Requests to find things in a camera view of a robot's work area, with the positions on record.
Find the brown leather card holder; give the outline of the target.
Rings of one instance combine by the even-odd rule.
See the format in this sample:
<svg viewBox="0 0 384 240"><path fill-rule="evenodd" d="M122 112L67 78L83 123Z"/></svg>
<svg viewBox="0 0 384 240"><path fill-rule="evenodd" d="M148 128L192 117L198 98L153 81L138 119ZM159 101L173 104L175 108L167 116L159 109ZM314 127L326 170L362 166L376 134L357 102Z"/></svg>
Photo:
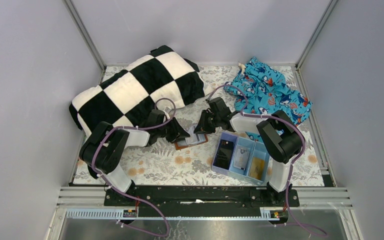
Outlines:
<svg viewBox="0 0 384 240"><path fill-rule="evenodd" d="M192 125L188 129L187 132L190 134L190 137L181 139L174 144L176 150L182 150L185 148L189 148L192 146L196 146L196 145L200 145L200 144L208 142L208 137L206 134L194 133L196 126L197 126L196 124Z"/></svg>

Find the grey credit card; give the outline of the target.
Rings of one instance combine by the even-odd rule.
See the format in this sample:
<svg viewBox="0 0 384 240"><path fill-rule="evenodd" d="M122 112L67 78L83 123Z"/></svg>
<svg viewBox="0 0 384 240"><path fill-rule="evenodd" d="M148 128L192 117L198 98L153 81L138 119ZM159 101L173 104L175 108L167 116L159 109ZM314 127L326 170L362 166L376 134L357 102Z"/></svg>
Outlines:
<svg viewBox="0 0 384 240"><path fill-rule="evenodd" d="M233 166L240 170L245 170L248 165L250 148L238 146L233 156Z"/></svg>

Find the gold credit card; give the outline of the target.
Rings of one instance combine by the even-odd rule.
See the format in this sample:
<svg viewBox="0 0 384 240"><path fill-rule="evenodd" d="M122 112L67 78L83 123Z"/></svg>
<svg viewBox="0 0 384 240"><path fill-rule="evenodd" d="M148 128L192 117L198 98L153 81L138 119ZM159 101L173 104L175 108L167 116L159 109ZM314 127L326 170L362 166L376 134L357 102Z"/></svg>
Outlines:
<svg viewBox="0 0 384 240"><path fill-rule="evenodd" d="M265 169L265 161L262 158L253 157L249 167L248 176L250 178L262 181L263 175L264 175L264 169Z"/></svg>

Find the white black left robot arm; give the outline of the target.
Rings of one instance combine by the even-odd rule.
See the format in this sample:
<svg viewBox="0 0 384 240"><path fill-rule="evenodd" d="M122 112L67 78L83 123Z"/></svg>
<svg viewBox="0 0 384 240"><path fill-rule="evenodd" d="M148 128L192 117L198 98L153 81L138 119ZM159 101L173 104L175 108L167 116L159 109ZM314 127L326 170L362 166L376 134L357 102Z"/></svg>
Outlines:
<svg viewBox="0 0 384 240"><path fill-rule="evenodd" d="M153 109L136 127L100 122L82 145L79 158L87 164L91 176L102 177L112 188L126 193L134 183L120 166L126 148L148 147L159 138L176 143L190 136L175 117L166 118L162 110Z"/></svg>

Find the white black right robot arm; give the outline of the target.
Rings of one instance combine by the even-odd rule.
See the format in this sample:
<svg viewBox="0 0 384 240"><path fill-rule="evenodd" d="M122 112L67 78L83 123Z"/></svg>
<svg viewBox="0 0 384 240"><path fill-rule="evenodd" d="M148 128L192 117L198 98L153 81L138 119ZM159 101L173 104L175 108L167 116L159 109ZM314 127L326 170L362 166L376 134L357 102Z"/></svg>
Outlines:
<svg viewBox="0 0 384 240"><path fill-rule="evenodd" d="M248 132L260 136L273 159L269 185L276 192L286 190L292 175L291 166L305 150L305 139L293 121L283 111L272 114L252 114L231 111L221 97L206 100L208 109L201 112L195 133L212 134L216 128L230 132Z"/></svg>

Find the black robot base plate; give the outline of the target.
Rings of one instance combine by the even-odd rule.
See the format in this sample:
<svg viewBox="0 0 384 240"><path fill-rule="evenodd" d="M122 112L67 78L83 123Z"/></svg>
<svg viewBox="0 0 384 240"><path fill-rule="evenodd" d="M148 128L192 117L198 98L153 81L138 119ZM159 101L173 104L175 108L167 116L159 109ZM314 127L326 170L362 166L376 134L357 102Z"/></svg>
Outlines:
<svg viewBox="0 0 384 240"><path fill-rule="evenodd" d="M133 198L107 189L104 206L133 207L135 210L145 207L159 214L161 210L190 207L209 210L274 208L285 211L287 207L300 205L295 189L278 193L270 187L255 186L134 185L129 188L127 194Z"/></svg>

